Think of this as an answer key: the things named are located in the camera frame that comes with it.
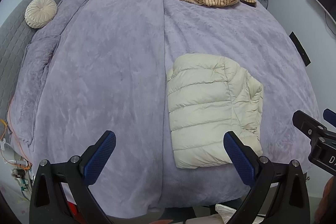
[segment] floor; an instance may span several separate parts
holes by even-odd
[[[269,190],[268,195],[265,199],[265,202],[263,206],[261,207],[260,214],[266,214],[268,207],[270,206],[270,203],[273,199],[274,193],[275,193],[276,187],[273,187]],[[310,202],[310,223],[313,223],[314,221],[314,213],[320,203],[320,198],[313,198],[309,197],[309,202]],[[194,211],[197,217],[203,217],[203,216],[208,216],[210,215],[209,209],[205,207],[194,207]],[[144,216],[136,217],[136,218],[131,218],[131,219],[122,219],[122,218],[115,218],[111,217],[113,222],[115,224],[149,224],[157,219],[162,215],[163,210],[160,210],[158,212],[151,212],[148,213]]]

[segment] metal screw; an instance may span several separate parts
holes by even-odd
[[[261,156],[260,158],[259,158],[259,160],[260,160],[260,162],[262,162],[262,163],[268,163],[268,158],[267,157],[265,157],[265,156]]]
[[[298,167],[300,163],[297,160],[292,160],[292,165],[294,165],[295,167]]]
[[[70,159],[70,161],[71,161],[72,163],[76,163],[76,162],[79,161],[79,157],[78,157],[78,156],[73,156],[73,157]]]
[[[41,165],[41,166],[46,166],[47,163],[48,163],[47,160],[41,160],[40,165]]]

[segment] white cloth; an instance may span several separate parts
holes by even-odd
[[[27,6],[25,21],[29,27],[42,28],[54,18],[57,4],[54,0],[33,0]]]
[[[177,167],[231,163],[223,145],[228,131],[262,155],[263,85],[235,61],[209,54],[182,55],[167,73],[167,95]]]
[[[224,205],[221,205],[221,204],[216,204],[215,210],[222,217],[222,220],[223,220],[224,224],[226,224],[230,220],[230,218],[234,215],[234,213],[236,212],[235,209],[232,209],[230,207],[227,207],[227,206],[224,206]],[[264,219],[262,217],[257,216],[255,218],[255,220],[253,221],[253,224],[258,224],[263,220]]]
[[[188,219],[185,224],[224,224],[219,214]]]

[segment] white puffer jacket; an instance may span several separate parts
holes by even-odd
[[[167,73],[167,93],[177,167],[231,163],[223,146],[228,131],[262,155],[263,85],[237,62],[210,54],[182,55]]]

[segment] bed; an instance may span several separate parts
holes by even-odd
[[[1,114],[10,104],[7,120],[33,171],[42,159],[81,155],[105,130],[114,131],[115,151],[90,186],[108,215],[215,204],[249,190],[231,164],[175,165],[166,72],[185,53],[226,56],[246,68],[264,85],[264,155],[276,162],[297,159],[304,172],[310,168],[309,140],[291,118],[300,109],[319,119],[315,95],[294,44],[260,3],[209,8],[179,0],[62,0],[55,18],[32,35],[16,60],[24,56],[18,82],[5,86],[16,91]],[[17,42],[1,43],[10,52]],[[5,64],[2,75],[19,70]],[[10,143],[21,153],[13,134]]]

